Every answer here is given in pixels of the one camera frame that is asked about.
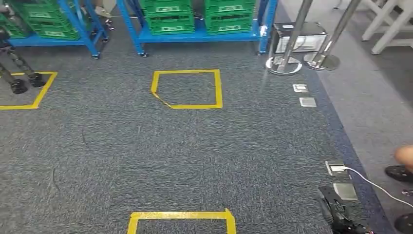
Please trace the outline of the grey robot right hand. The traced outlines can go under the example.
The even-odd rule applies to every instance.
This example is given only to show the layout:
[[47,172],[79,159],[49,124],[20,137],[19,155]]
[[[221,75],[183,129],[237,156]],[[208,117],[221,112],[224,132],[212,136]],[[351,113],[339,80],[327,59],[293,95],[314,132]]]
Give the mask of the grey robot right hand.
[[321,213],[327,224],[332,225],[334,222],[334,219],[331,214],[331,210],[329,208],[328,203],[324,198],[320,198],[320,207],[321,207]]

